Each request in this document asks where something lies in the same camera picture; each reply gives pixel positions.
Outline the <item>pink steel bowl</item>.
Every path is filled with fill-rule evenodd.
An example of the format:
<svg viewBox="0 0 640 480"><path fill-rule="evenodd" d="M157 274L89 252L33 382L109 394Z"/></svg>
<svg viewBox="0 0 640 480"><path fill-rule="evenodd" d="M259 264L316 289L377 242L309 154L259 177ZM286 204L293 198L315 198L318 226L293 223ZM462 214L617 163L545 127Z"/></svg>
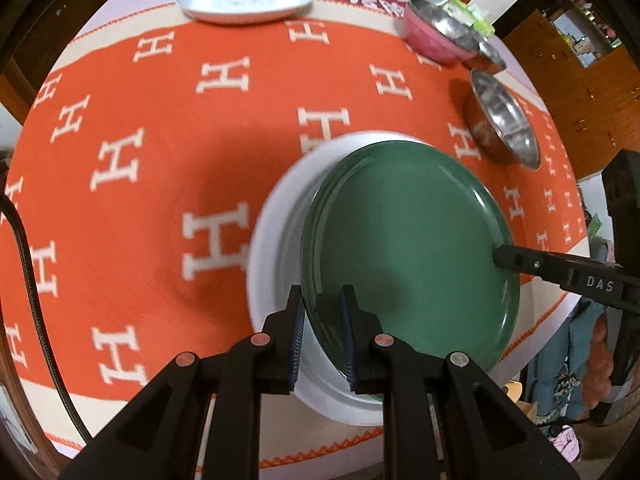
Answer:
<svg viewBox="0 0 640 480"><path fill-rule="evenodd" d="M480 53L474 30L426 0L409 0L402 38L416 54L445 66L469 61Z"/></svg>

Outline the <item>plain white plate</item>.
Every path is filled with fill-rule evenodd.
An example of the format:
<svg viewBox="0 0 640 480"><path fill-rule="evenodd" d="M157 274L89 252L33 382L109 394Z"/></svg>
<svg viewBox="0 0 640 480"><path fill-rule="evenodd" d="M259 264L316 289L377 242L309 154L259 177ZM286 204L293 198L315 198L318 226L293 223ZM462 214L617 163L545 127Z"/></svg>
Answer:
<svg viewBox="0 0 640 480"><path fill-rule="evenodd" d="M303 155L280 179L262 205L254 227L246 271L250 322L261 328L268 315L285 307L290 288L300 283L300 248L309 206L326 174L364 146L408 141L412 136L370 130L322 143ZM294 396L318 414L352 426L381 426L383 404L358 396L331 363L309 323L304 324Z"/></svg>

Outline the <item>green round plate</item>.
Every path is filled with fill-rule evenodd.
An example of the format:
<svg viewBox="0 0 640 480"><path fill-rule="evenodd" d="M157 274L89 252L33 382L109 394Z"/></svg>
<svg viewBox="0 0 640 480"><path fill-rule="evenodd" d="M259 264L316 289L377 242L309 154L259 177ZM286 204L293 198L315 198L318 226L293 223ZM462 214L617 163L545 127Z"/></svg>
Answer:
<svg viewBox="0 0 640 480"><path fill-rule="evenodd" d="M343 368L338 304L348 285L385 333L430 356L462 351L490 370L520 305L518 274L492 258L511 243L496 201L465 166L422 143L364 146L322 180L303 227L312 330Z"/></svg>

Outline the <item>orange H pattern blanket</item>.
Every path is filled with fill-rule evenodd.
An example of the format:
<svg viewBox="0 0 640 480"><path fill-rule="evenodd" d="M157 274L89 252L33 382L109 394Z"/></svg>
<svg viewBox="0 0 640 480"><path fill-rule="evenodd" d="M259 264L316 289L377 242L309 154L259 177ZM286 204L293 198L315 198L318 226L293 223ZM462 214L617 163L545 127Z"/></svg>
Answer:
<svg viewBox="0 0 640 480"><path fill-rule="evenodd" d="M329 1L246 27L164 4L73 40L28 114L6 189L86 426L100 430L177 353L210 356L250 333L262 205L339 136L431 144L490 189L518 244L585 254L577 182L544 102L501 75L541 137L542 166L500 166L465 129L468 76L413 52L398 18Z"/></svg>

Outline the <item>large steel bowl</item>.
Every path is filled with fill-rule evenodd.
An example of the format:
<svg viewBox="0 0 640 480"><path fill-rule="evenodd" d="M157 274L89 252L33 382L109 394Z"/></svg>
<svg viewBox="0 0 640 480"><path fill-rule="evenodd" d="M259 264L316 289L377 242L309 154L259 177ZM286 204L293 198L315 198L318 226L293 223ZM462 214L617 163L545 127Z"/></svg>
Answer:
<svg viewBox="0 0 640 480"><path fill-rule="evenodd" d="M538 170L540 147L520 102L484 70L471 70L470 84L463 117L474 141L498 164Z"/></svg>

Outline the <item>green tissue pack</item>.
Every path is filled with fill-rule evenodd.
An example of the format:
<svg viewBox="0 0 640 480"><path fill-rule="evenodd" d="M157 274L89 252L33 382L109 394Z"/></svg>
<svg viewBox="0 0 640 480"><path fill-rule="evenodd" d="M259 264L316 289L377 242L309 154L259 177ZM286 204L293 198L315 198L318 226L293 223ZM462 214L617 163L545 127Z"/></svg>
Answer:
<svg viewBox="0 0 640 480"><path fill-rule="evenodd" d="M495 27L486 21L487 12L475 4L464 3L461 0L447 0L442 6L442 10L485 38L495 35Z"/></svg>

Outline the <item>small copper steel bowl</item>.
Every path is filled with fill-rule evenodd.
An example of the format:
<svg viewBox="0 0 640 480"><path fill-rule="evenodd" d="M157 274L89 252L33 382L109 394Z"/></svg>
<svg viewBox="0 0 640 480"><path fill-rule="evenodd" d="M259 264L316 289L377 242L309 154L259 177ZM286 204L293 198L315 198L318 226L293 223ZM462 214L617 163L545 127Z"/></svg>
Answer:
<svg viewBox="0 0 640 480"><path fill-rule="evenodd" d="M499 51L482 36L477 39L477 51L474 56L462 64L469 70L482 70L491 75L506 70L506 62Z"/></svg>

